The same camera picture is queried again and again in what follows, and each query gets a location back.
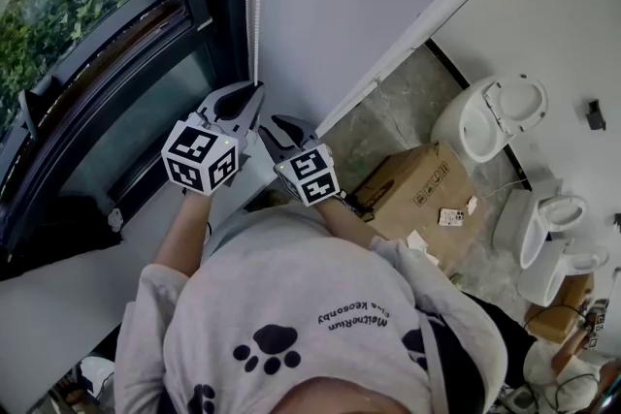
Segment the white toilet with tank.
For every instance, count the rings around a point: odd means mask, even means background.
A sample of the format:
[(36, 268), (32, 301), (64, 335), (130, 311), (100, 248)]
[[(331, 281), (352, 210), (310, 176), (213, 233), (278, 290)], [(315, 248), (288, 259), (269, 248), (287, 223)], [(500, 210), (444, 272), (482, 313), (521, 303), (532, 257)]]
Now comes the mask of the white toilet with tank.
[(608, 250), (584, 239), (546, 241), (534, 262), (519, 276), (517, 291), (530, 303), (547, 307), (567, 276), (593, 273), (609, 259)]
[(550, 233), (577, 226), (588, 211), (584, 199), (561, 193), (559, 186), (513, 190), (493, 233), (496, 250), (511, 252), (521, 270), (539, 256)]

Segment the grey paw-print sweatshirt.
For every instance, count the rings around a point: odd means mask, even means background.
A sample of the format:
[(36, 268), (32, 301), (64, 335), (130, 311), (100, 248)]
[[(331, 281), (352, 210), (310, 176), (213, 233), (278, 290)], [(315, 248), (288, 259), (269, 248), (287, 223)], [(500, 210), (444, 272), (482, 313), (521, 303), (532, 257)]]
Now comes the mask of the grey paw-print sweatshirt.
[(269, 414), (314, 377), (397, 374), (427, 383), (420, 315), (455, 332), (483, 380), (485, 411), (507, 372), (490, 317), (423, 253), (331, 236), (301, 207), (275, 207), (213, 234), (191, 276), (155, 264), (125, 310), (116, 414)]

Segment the dark framed window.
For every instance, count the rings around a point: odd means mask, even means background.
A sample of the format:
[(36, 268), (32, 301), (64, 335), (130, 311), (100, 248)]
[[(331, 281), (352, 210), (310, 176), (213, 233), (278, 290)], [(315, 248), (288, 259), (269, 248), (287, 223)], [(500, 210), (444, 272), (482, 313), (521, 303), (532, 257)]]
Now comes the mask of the dark framed window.
[(160, 149), (212, 91), (243, 80), (244, 0), (128, 0), (31, 91), (34, 142), (18, 103), (0, 134), (0, 281), (119, 244), (165, 179)]

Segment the white patterned phone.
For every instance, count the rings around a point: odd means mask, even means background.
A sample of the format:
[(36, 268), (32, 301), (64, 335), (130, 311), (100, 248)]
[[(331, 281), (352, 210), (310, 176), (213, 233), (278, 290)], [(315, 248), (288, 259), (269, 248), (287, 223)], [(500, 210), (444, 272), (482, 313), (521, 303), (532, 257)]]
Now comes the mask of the white patterned phone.
[(442, 227), (462, 227), (465, 212), (462, 209), (441, 208), (438, 224)]

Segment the white ceramic fixture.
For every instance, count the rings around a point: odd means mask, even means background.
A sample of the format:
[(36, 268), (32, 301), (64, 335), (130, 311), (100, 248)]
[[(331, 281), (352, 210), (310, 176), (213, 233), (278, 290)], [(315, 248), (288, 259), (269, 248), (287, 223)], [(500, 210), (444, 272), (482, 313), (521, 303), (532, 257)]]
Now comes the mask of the white ceramic fixture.
[(96, 400), (110, 389), (114, 378), (114, 362), (97, 355), (83, 358), (77, 365), (78, 378)]

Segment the person's right forearm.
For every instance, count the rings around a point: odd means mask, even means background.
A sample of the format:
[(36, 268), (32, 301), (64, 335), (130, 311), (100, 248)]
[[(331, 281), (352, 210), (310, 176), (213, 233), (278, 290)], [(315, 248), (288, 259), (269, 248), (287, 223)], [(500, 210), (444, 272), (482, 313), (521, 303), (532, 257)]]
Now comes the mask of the person's right forearm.
[(332, 236), (347, 240), (370, 250), (380, 234), (359, 218), (349, 207), (336, 197), (331, 197), (313, 206), (324, 220)]

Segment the round white tankless toilet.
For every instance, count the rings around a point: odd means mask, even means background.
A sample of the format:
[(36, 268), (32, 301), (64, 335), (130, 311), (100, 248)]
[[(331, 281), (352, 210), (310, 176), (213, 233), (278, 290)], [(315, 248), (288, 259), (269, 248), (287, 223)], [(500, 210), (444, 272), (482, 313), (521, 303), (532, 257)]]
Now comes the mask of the round white tankless toilet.
[(548, 112), (543, 84), (525, 74), (491, 76), (453, 99), (433, 126), (431, 140), (449, 143), (463, 161), (485, 163)]

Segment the large cardboard box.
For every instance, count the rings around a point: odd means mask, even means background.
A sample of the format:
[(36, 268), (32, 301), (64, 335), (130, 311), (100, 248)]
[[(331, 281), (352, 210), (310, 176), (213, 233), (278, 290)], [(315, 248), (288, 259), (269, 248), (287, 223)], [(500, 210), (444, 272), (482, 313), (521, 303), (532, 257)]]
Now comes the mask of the large cardboard box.
[[(449, 144), (428, 143), (388, 156), (354, 192), (365, 220), (388, 239), (406, 242), (416, 230), (451, 273), (483, 230), (488, 207)], [(468, 215), (466, 204), (478, 198)], [(441, 208), (462, 209), (462, 227), (438, 224)]]

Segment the white windowsill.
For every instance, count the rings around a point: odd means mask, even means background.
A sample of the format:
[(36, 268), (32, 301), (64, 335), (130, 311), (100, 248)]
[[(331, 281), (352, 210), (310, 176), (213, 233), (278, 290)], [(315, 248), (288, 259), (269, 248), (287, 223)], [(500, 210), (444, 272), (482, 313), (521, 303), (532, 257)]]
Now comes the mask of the white windowsill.
[[(275, 177), (262, 143), (245, 152), (232, 186), (208, 196), (208, 229)], [(0, 282), (0, 406), (7, 412), (25, 413), (120, 323), (189, 192), (173, 183), (161, 187), (123, 229), (118, 246)]]

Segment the white paper sheet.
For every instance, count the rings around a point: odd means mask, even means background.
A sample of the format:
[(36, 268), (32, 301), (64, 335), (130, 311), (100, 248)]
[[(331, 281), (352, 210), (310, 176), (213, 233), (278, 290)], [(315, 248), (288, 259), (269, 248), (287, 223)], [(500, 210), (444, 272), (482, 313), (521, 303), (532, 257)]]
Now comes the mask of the white paper sheet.
[(406, 243), (408, 248), (422, 252), (435, 266), (439, 265), (439, 259), (428, 251), (428, 243), (416, 230), (408, 235)]

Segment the small cardboard box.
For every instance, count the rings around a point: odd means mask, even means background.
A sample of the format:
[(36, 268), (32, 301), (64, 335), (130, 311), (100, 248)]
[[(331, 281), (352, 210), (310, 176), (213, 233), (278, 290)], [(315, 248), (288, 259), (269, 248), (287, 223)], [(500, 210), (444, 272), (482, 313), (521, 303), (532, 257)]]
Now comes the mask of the small cardboard box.
[(530, 306), (525, 328), (539, 338), (563, 343), (586, 314), (593, 290), (593, 274), (567, 276), (549, 306)]

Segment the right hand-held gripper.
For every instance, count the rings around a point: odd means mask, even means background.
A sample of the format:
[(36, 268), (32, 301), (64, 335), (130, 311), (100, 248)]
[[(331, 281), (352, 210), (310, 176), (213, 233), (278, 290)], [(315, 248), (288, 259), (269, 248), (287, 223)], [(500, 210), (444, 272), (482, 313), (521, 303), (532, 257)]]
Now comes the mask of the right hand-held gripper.
[(263, 125), (259, 126), (258, 135), (287, 191), (306, 207), (336, 196), (341, 188), (332, 153), (326, 144), (319, 142), (313, 126), (287, 114), (274, 114), (272, 121), (293, 144), (281, 144)]

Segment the black wall-mounted holder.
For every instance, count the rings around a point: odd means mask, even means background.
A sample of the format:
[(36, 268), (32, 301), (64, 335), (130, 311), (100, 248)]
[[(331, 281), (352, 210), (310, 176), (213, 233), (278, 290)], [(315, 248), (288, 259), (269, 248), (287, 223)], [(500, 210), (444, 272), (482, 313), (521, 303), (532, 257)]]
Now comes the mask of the black wall-mounted holder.
[(606, 129), (606, 122), (603, 116), (600, 102), (593, 100), (588, 103), (588, 111), (586, 113), (587, 122), (589, 128), (593, 131), (604, 131)]

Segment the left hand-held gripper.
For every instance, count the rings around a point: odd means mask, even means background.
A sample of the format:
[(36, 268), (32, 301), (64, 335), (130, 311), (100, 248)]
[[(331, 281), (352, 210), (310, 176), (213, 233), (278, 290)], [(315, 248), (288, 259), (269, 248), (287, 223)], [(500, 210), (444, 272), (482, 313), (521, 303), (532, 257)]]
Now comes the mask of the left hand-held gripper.
[(248, 159), (247, 134), (264, 99), (262, 82), (240, 81), (211, 92), (196, 112), (176, 122), (161, 149), (168, 178), (205, 196), (230, 185)]

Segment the person's left forearm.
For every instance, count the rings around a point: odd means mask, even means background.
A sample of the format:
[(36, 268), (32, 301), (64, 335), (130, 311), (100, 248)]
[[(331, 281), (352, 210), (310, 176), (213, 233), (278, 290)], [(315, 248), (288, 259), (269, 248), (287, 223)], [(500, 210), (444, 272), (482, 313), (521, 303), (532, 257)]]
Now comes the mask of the person's left forearm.
[(200, 267), (212, 198), (190, 191), (154, 259), (156, 265), (191, 277)]

